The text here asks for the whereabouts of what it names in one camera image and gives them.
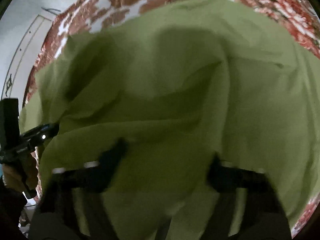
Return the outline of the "person's left hand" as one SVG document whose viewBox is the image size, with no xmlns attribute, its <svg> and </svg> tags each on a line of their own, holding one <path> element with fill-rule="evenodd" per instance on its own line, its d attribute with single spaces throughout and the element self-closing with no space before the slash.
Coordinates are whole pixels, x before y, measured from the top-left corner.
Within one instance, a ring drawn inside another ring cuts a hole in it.
<svg viewBox="0 0 320 240">
<path fill-rule="evenodd" d="M 29 189 L 34 190 L 38 185 L 38 169 L 36 167 L 36 159 L 29 154 L 23 163 L 23 169 L 27 176 L 26 185 Z M 21 174 L 22 172 L 17 170 L 16 167 L 11 167 L 9 165 L 2 165 L 3 177 L 6 186 L 12 190 L 22 193 L 25 191 L 25 186 L 22 182 Z"/>
</svg>

